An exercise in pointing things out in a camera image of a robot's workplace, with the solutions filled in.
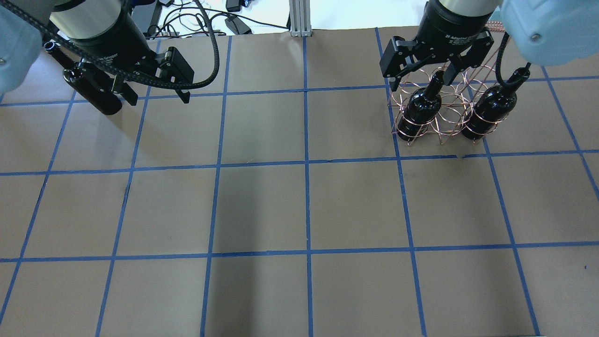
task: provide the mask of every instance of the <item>copper wire rack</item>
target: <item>copper wire rack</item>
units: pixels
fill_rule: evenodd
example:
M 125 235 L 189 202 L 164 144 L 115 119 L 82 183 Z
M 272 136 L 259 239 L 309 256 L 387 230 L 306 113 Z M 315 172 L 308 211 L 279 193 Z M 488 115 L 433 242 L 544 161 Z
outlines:
M 504 32 L 503 25 L 501 22 L 489 21 L 487 27 L 492 32 Z M 456 81 L 450 86 L 445 86 L 440 92 L 441 96 L 441 109 L 435 116 L 435 118 L 426 124 L 417 125 L 420 127 L 418 133 L 411 142 L 408 142 L 408 146 L 411 146 L 417 139 L 427 134 L 436 134 L 439 143 L 445 144 L 451 137 L 457 136 L 463 128 L 466 128 L 466 123 L 475 113 L 473 107 L 478 98 L 490 87 L 489 84 L 485 83 L 488 78 L 495 78 L 495 57 L 498 49 L 495 49 L 494 53 L 490 55 L 486 62 L 475 69 L 468 69 L 464 71 L 456 78 Z M 431 76 L 438 70 L 445 70 L 449 63 L 433 69 L 432 71 L 425 71 L 423 69 L 418 72 L 424 73 L 431 80 Z M 394 120 L 392 132 L 397 134 L 397 125 L 400 118 L 407 107 L 407 103 L 412 93 L 422 88 L 423 83 L 416 83 L 410 80 L 410 75 L 405 76 L 399 88 L 395 93 L 391 93 L 388 99 L 388 106 L 398 108 L 398 113 Z M 487 133 L 482 134 L 485 136 L 497 128 L 497 125 L 502 122 L 492 122 L 495 124 Z

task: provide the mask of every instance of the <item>power adapter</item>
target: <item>power adapter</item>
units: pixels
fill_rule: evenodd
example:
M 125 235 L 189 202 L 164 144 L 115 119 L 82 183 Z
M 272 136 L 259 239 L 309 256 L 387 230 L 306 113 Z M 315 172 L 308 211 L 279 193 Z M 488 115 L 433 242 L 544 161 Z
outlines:
M 243 0 L 226 0 L 226 10 L 228 12 L 239 12 L 243 2 Z
M 233 33 L 235 33 L 235 35 L 252 33 L 252 30 L 237 16 L 226 18 L 225 24 Z

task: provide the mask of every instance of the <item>black wine bottle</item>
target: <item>black wine bottle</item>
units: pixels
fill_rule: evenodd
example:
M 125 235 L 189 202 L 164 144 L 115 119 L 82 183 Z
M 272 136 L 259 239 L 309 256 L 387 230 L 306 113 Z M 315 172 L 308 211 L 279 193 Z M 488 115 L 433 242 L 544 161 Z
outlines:
M 493 126 L 514 109 L 518 101 L 516 90 L 529 76 L 529 69 L 518 68 L 508 79 L 508 86 L 495 85 L 487 89 L 474 106 L 470 119 L 462 129 L 462 135 L 478 140 L 492 131 Z
M 441 96 L 439 92 L 443 87 L 443 74 L 439 70 L 432 75 L 431 82 L 425 88 L 414 92 L 408 105 L 397 123 L 397 135 L 412 142 L 425 131 L 426 124 L 430 123 L 441 108 Z

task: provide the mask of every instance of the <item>blue tape grid line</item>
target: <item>blue tape grid line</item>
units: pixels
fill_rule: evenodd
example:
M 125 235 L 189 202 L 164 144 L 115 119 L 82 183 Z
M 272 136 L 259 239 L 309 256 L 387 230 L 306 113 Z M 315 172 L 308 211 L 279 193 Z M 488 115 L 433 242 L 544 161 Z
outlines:
M 497 189 L 497 197 L 499 198 L 499 204 L 501 206 L 501 211 L 503 213 L 503 219 L 506 222 L 507 234 L 510 238 L 510 243 L 512 247 L 512 251 L 514 253 L 514 259 L 516 260 L 516 267 L 518 268 L 518 274 L 520 275 L 520 282 L 522 283 L 522 290 L 524 291 L 524 297 L 526 298 L 526 303 L 528 305 L 528 312 L 530 314 L 531 322 L 533 323 L 534 333 L 537 336 L 540 336 L 539 332 L 539 324 L 537 322 L 537 317 L 534 313 L 533 301 L 530 298 L 530 294 L 528 292 L 528 285 L 526 282 L 526 277 L 524 277 L 524 270 L 522 268 L 522 263 L 520 261 L 520 255 L 518 254 L 518 246 L 516 245 L 516 240 L 514 238 L 514 234 L 512 232 L 512 225 L 510 223 L 509 216 L 507 214 L 506 204 L 503 200 L 503 194 L 501 193 L 501 187 L 499 184 L 499 179 L 497 178 L 497 172 L 495 171 L 495 165 L 493 163 L 493 157 L 489 154 L 489 146 L 487 144 L 486 138 L 483 138 L 483 144 L 485 145 L 485 152 L 487 153 L 487 160 L 489 161 L 489 166 L 491 168 L 491 174 L 493 175 L 493 181 L 495 183 L 495 188 Z
M 571 154 L 599 154 L 599 150 L 566 150 L 566 151 L 540 151 L 540 152 L 501 152 L 491 153 L 491 157 L 522 157 L 536 155 L 571 155 Z M 457 155 L 421 155 L 421 156 L 402 156 L 401 161 L 407 160 L 431 160 L 431 159 L 455 159 Z M 486 158 L 487 154 L 469 154 L 461 158 Z M 373 158 L 340 158 L 340 159 L 316 159 L 310 160 L 310 164 L 327 164 L 327 163 L 361 163 L 368 161 L 395 161 L 396 157 L 373 157 Z M 305 161 L 266 161 L 258 163 L 232 163 L 221 164 L 221 167 L 251 167 L 251 166 L 283 166 L 283 165 L 304 165 Z M 130 171 L 160 171 L 160 170 L 191 170 L 191 169 L 215 169 L 216 164 L 206 165 L 182 165 L 182 166 L 151 166 L 151 167 L 134 167 L 134 168 L 114 168 L 111 170 L 59 170 L 59 171 L 23 171 L 23 172 L 0 172 L 1 176 L 44 176 L 45 174 L 104 174 L 104 173 L 123 173 Z
M 572 242 L 533 242 L 517 243 L 518 249 L 526 248 L 558 248 L 558 247 L 581 247 L 599 246 L 599 241 L 572 241 Z M 371 247 L 371 248 L 337 248 L 337 249 L 311 249 L 312 255 L 319 254 L 368 254 L 386 252 L 433 252 L 433 251 L 478 251 L 488 249 L 512 249 L 511 243 L 496 245 L 458 245 L 458 246 L 416 246 L 410 247 Z M 250 257 L 250 256 L 280 256 L 280 255 L 306 255 L 307 250 L 279 250 L 279 251 L 244 251 L 244 252 L 221 252 L 211 254 L 212 258 Z M 106 256 L 66 256 L 66 257 L 23 257 L 23 258 L 0 258 L 0 263 L 21 262 L 55 262 L 55 261 L 133 261 L 133 260 L 172 260 L 178 258 L 207 258 L 208 253 L 188 254 L 154 254 L 154 255 L 106 255 Z
M 302 37 L 302 58 L 304 61 L 304 165 L 305 165 L 305 248 L 308 292 L 308 336 L 314 337 L 314 317 L 312 305 L 312 243 L 310 231 L 310 156 L 308 152 L 308 56 L 306 37 Z
M 529 82 L 545 82 L 550 81 L 573 81 L 573 80 L 597 80 L 599 76 L 575 76 L 575 77 L 548 77 L 544 79 L 529 79 Z M 485 83 L 495 83 L 495 80 L 487 80 Z M 417 83 L 419 86 L 425 86 L 427 83 Z M 261 91 L 238 91 L 228 92 L 228 96 L 231 95 L 260 95 L 260 94 L 281 94 L 285 92 L 312 92 L 312 91 L 339 91 L 339 90 L 360 90 L 360 89 L 382 89 L 385 85 L 364 85 L 364 86 L 340 86 L 330 88 L 298 88 L 298 89 L 280 89 L 280 90 L 261 90 Z M 191 94 L 191 97 L 206 97 L 206 96 L 222 96 L 223 92 L 207 92 L 201 94 Z M 160 100 L 163 98 L 179 98 L 177 95 L 158 95 L 150 96 L 150 100 Z M 86 100 L 75 100 L 73 103 L 86 103 Z M 24 103 L 0 103 L 0 107 L 17 107 L 17 106 L 40 106 L 40 105 L 51 105 L 51 104 L 70 104 L 70 101 L 46 101 L 46 102 L 24 102 Z
M 545 69 L 545 67 L 541 67 L 541 69 L 543 70 L 543 74 L 545 75 L 545 79 L 547 80 L 547 85 L 549 85 L 549 90 L 551 90 L 551 94 L 553 95 L 555 104 L 558 106 L 559 113 L 561 114 L 561 116 L 564 120 L 566 128 L 568 128 L 568 133 L 570 133 L 572 142 L 574 143 L 574 146 L 576 147 L 576 152 L 580 155 L 580 159 L 582 160 L 582 165 L 585 167 L 586 175 L 589 177 L 589 180 L 591 181 L 593 190 L 595 191 L 595 196 L 597 197 L 597 200 L 599 200 L 599 188 L 597 188 L 597 183 L 595 182 L 595 179 L 593 178 L 593 175 L 591 173 L 589 165 L 586 163 L 584 152 L 581 150 L 580 144 L 578 144 L 578 140 L 576 139 L 576 136 L 574 135 L 574 131 L 572 130 L 572 127 L 570 126 L 570 122 L 568 121 L 568 117 L 566 117 L 564 109 L 562 108 L 562 105 L 559 102 L 559 98 L 558 98 L 557 93 L 555 92 L 555 89 L 553 88 L 553 84 L 551 84 L 552 79 L 549 78 L 547 69 Z
M 210 271 L 212 268 L 212 257 L 213 257 L 213 247 L 214 247 L 214 226 L 216 225 L 216 203 L 218 201 L 219 195 L 219 183 L 220 183 L 220 168 L 221 168 L 221 159 L 223 152 L 223 135 L 225 133 L 225 110 L 226 110 L 226 98 L 227 98 L 227 88 L 229 85 L 229 63 L 231 61 L 231 43 L 232 38 L 229 37 L 229 43 L 227 46 L 227 54 L 226 54 L 226 65 L 225 65 L 225 84 L 223 86 L 223 101 L 222 101 L 222 110 L 220 115 L 220 134 L 219 134 L 219 151 L 216 161 L 216 175 L 214 177 L 214 194 L 212 199 L 212 216 L 210 220 L 210 235 L 208 237 L 208 255 L 206 259 L 206 274 L 204 278 L 204 298 L 202 300 L 202 314 L 200 317 L 200 328 L 199 335 L 200 337 L 205 336 L 206 332 L 206 316 L 208 311 L 208 291 L 210 288 Z
M 160 43 L 161 42 L 158 41 L 158 43 L 156 45 L 156 51 L 158 51 L 160 49 Z M 150 89 L 151 89 L 151 87 L 148 86 L 148 88 L 146 90 L 146 96 L 144 97 L 144 107 L 141 112 L 140 125 L 137 129 L 137 137 L 135 139 L 135 147 L 133 149 L 133 156 L 131 158 L 131 165 L 129 167 L 129 177 L 127 180 L 127 186 L 125 188 L 125 195 L 123 196 L 123 204 L 122 204 L 121 210 L 120 210 L 119 224 L 117 226 L 116 234 L 114 235 L 113 251 L 112 251 L 111 258 L 110 258 L 110 265 L 108 267 L 108 276 L 106 277 L 106 285 L 104 287 L 104 294 L 102 296 L 102 304 L 100 306 L 100 313 L 98 315 L 98 324 L 96 325 L 96 333 L 95 333 L 96 337 L 100 336 L 100 331 L 102 329 L 102 321 L 104 319 L 104 311 L 106 309 L 106 302 L 108 300 L 108 292 L 110 291 L 110 283 L 112 281 L 112 274 L 114 271 L 114 262 L 116 261 L 116 254 L 119 249 L 120 232 L 123 227 L 123 220 L 125 219 L 125 210 L 127 208 L 127 201 L 129 199 L 129 190 L 131 189 L 131 182 L 133 181 L 133 174 L 134 174 L 133 168 L 135 167 L 135 161 L 137 160 L 137 152 L 139 150 L 140 140 L 141 140 L 141 131 L 143 130 L 144 120 L 146 118 L 146 112 L 147 112 L 147 107 L 148 107 L 148 97 L 150 97 Z
M 377 45 L 379 47 L 379 55 L 380 55 L 380 57 L 383 57 L 383 47 L 380 42 L 379 29 L 374 28 L 374 33 L 376 34 L 376 41 L 377 41 Z M 389 96 L 391 94 L 390 90 L 391 90 L 391 88 L 389 86 L 389 81 L 387 79 L 385 79 L 385 92 L 387 94 L 387 96 L 385 97 L 386 100 L 389 98 Z M 389 106 L 388 109 L 389 109 L 389 123 L 390 123 L 390 126 L 392 127 L 394 124 L 393 109 L 391 106 Z M 397 143 L 397 137 L 395 136 L 395 134 L 392 134 L 392 137 L 393 137 L 393 146 L 395 147 L 395 156 L 396 156 L 396 160 L 397 160 L 397 171 L 398 171 L 399 179 L 400 179 L 401 201 L 403 203 L 404 216 L 406 219 L 406 231 L 407 231 L 407 236 L 408 236 L 408 244 L 409 244 L 409 248 L 410 248 L 410 250 L 409 250 L 410 251 L 410 259 L 412 261 L 412 274 L 414 277 L 416 302 L 418 305 L 418 316 L 420 318 L 420 329 L 422 331 L 422 335 L 424 337 L 426 337 L 427 336 L 426 321 L 425 321 L 425 317 L 424 317 L 424 308 L 422 305 L 422 294 L 420 292 L 420 279 L 418 277 L 418 265 L 416 262 L 416 251 L 414 249 L 414 239 L 412 237 L 412 225 L 410 223 L 410 212 L 408 209 L 406 186 L 404 184 L 404 174 L 403 174 L 403 169 L 401 166 L 400 148 Z
M 69 115 L 71 114 L 72 103 L 75 100 L 76 91 L 73 91 L 71 95 L 71 101 L 69 102 L 68 107 L 66 108 L 65 117 L 62 121 L 62 126 L 60 127 L 60 132 L 56 139 L 56 144 L 54 145 L 54 151 L 52 152 L 52 157 L 50 158 L 50 163 L 48 164 L 48 170 L 44 177 L 44 183 L 41 186 L 40 194 L 38 196 L 38 200 L 35 203 L 34 211 L 31 216 L 31 220 L 29 222 L 29 227 L 27 228 L 27 233 L 25 234 L 25 239 L 23 241 L 23 245 L 21 246 L 21 252 L 19 254 L 19 259 L 16 261 L 13 277 L 10 279 L 10 284 L 8 286 L 8 290 L 6 292 L 6 296 L 4 297 L 4 302 L 2 303 L 2 311 L 0 311 L 0 324 L 2 324 L 2 320 L 4 319 L 4 314 L 6 313 L 6 308 L 8 306 L 8 301 L 10 300 L 10 295 L 13 292 L 14 283 L 17 279 L 17 274 L 19 273 L 19 269 L 21 267 L 21 263 L 23 261 L 23 257 L 25 256 L 25 250 L 27 249 L 27 243 L 29 242 L 29 238 L 31 236 L 31 231 L 33 230 L 35 224 L 35 218 L 37 216 L 38 210 L 40 209 L 41 199 L 44 196 L 44 191 L 46 190 L 46 185 L 48 183 L 48 178 L 50 177 L 50 170 L 52 170 L 52 166 L 54 165 L 54 160 L 56 159 L 56 154 L 58 153 L 58 147 L 60 146 L 60 141 L 62 140 L 62 135 L 65 132 L 66 122 L 69 119 Z

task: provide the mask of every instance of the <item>black cable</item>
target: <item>black cable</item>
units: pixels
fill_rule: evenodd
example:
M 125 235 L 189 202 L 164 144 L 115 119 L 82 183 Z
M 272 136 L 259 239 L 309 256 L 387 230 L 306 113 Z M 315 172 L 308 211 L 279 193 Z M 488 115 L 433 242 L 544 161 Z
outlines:
M 198 0 L 194 0 L 194 2 L 198 5 L 200 12 L 202 12 L 202 16 L 203 16 L 204 20 L 208 20 L 208 14 L 206 14 L 206 11 L 205 11 L 204 7 L 202 6 L 202 4 L 200 4 Z M 56 42 L 58 42 L 62 47 L 81 56 L 82 58 L 85 58 L 87 61 L 93 63 L 94 65 L 96 65 L 100 69 L 103 69 L 104 71 L 108 71 L 109 73 L 116 75 L 116 76 L 122 76 L 123 80 L 134 81 L 134 82 L 138 82 L 138 83 L 141 83 L 144 85 L 153 86 L 156 88 L 174 89 L 174 90 L 176 90 L 176 89 L 191 90 L 191 89 L 203 88 L 203 87 L 209 85 L 210 83 L 212 83 L 212 81 L 214 81 L 214 79 L 216 78 L 216 76 L 218 75 L 218 72 L 219 72 L 219 67 L 220 67 L 219 49 L 218 49 L 218 45 L 216 44 L 216 37 L 214 36 L 214 31 L 212 30 L 211 25 L 208 25 L 207 28 L 208 28 L 208 32 L 210 33 L 210 41 L 212 42 L 212 47 L 214 48 L 214 70 L 212 71 L 212 73 L 210 74 L 210 76 L 207 79 L 205 79 L 201 82 L 191 83 L 191 84 L 173 83 L 173 82 L 164 81 L 155 76 L 150 76 L 150 75 L 146 75 L 146 74 L 136 75 L 132 72 L 119 69 L 111 64 L 106 63 L 104 60 L 91 55 L 90 53 L 77 47 L 75 44 L 68 41 L 67 39 L 52 32 L 48 27 L 46 27 L 45 24 L 41 23 L 39 20 L 37 20 L 36 18 L 31 16 L 29 13 L 23 11 L 21 8 L 15 6 L 12 2 L 7 1 L 7 0 L 0 0 L 0 5 L 2 5 L 6 9 L 8 9 L 9 11 L 11 11 L 16 16 L 23 19 L 28 24 L 32 25 L 35 29 L 39 30 L 42 34 L 48 34 L 48 36 L 52 37 L 52 39 L 54 39 Z
M 283 26 L 279 26 L 279 25 L 273 25 L 272 23 L 260 22 L 260 21 L 254 20 L 254 19 L 250 19 L 249 17 L 242 16 L 242 15 L 235 14 L 235 13 L 229 13 L 229 12 L 226 12 L 226 11 L 213 10 L 211 8 L 207 9 L 207 11 L 213 11 L 213 12 L 222 13 L 222 14 L 225 14 L 226 16 L 237 16 L 237 17 L 240 17 L 242 19 L 246 19 L 246 20 L 250 20 L 251 22 L 255 22 L 255 23 L 259 24 L 259 25 L 265 25 L 265 26 L 271 26 L 271 27 L 281 28 L 281 29 L 285 29 L 286 31 L 289 30 L 289 28 L 287 28 L 287 27 L 283 27 Z
M 225 32 L 214 32 L 216 34 L 216 36 L 226 36 Z M 185 38 L 188 36 L 192 36 L 192 35 L 199 35 L 199 34 L 205 34 L 207 35 L 208 32 L 193 32 L 193 33 L 189 33 L 189 34 L 182 34 L 182 35 L 178 35 L 178 36 L 173 36 L 173 37 L 166 37 L 166 38 Z
M 509 88 L 518 83 L 519 80 L 515 82 L 506 82 L 501 77 L 501 60 L 503 59 L 503 53 L 506 51 L 507 42 L 510 39 L 510 34 L 505 32 L 503 34 L 503 38 L 501 39 L 501 44 L 499 45 L 499 49 L 497 50 L 497 63 L 495 64 L 495 77 L 497 78 L 497 83 L 499 83 L 504 88 Z M 530 69 L 531 63 L 527 62 L 525 68 Z
M 166 18 L 167 18 L 168 16 L 172 15 L 172 13 L 175 13 L 176 11 L 179 11 L 179 10 L 197 10 L 197 9 L 198 9 L 197 7 L 180 7 L 180 8 L 177 8 L 177 9 L 175 9 L 175 10 L 172 10 L 172 11 L 170 11 L 170 12 L 167 14 L 167 16 L 165 16 L 165 20 L 166 20 Z M 255 23 L 259 24 L 259 25 L 271 26 L 271 27 L 275 27 L 275 28 L 281 28 L 281 29 L 285 29 L 286 31 L 288 31 L 288 30 L 289 30 L 289 28 L 287 28 L 287 27 L 284 27 L 284 26 L 273 25 L 272 23 L 260 22 L 260 21 L 254 20 L 254 19 L 250 19 L 249 17 L 242 16 L 242 15 L 235 14 L 235 13 L 229 13 L 229 12 L 226 12 L 226 11 L 213 10 L 213 9 L 211 9 L 211 8 L 206 8 L 205 10 L 206 10 L 206 11 L 212 11 L 212 12 L 218 12 L 218 13 L 224 14 L 225 16 L 237 16 L 237 17 L 240 17 L 240 18 L 242 18 L 242 19 L 246 19 L 246 20 L 249 20 L 249 21 L 251 21 L 251 22 L 255 22 Z

